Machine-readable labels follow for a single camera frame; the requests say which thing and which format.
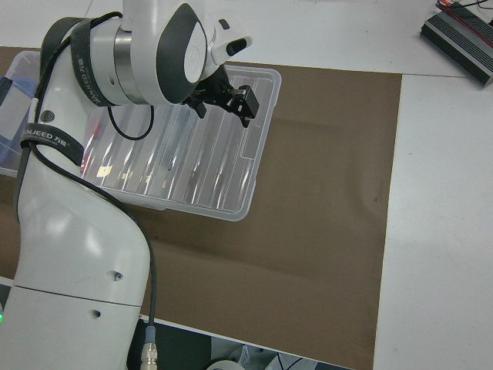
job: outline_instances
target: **transparent plastic tray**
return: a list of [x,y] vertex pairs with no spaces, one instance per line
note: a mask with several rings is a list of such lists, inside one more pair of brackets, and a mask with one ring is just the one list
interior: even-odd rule
[[[260,103],[248,129],[216,106],[206,106],[204,119],[188,106],[157,106],[153,130],[144,140],[133,142],[113,129],[106,109],[99,109],[90,118],[83,143],[82,177],[125,203],[224,220],[244,218],[281,77],[272,69],[227,66],[226,70],[234,87],[252,86]],[[39,53],[21,52],[9,72],[10,78],[37,83]],[[113,114],[120,129],[131,136],[140,135],[149,124],[147,106],[118,106]],[[19,132],[24,124],[25,120],[19,123]],[[6,148],[0,173],[16,176],[19,139],[17,135]]]

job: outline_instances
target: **black button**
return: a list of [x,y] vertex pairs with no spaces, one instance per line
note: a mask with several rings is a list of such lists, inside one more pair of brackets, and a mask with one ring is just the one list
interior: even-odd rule
[[226,19],[220,19],[219,23],[222,25],[223,29],[230,29],[230,24],[226,21]]
[[226,52],[229,56],[234,56],[238,52],[241,52],[243,49],[247,47],[246,39],[239,39],[236,41],[232,41],[226,47]]

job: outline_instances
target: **cable connector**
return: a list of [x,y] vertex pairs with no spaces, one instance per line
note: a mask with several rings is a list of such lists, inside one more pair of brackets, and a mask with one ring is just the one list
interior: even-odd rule
[[140,370],[157,370],[156,328],[149,325],[146,328],[146,343],[140,355]]

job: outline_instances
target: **brown surface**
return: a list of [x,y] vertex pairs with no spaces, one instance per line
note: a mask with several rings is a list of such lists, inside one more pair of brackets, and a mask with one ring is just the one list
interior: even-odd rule
[[[283,85],[245,220],[134,207],[156,249],[157,316],[371,369],[401,76],[276,69]],[[11,181],[0,186],[0,275],[11,277],[18,228]]]

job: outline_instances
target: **metal connector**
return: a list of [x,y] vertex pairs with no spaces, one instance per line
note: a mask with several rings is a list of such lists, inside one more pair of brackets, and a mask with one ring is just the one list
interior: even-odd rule
[[140,355],[140,370],[157,370],[157,347],[156,343],[145,343]]

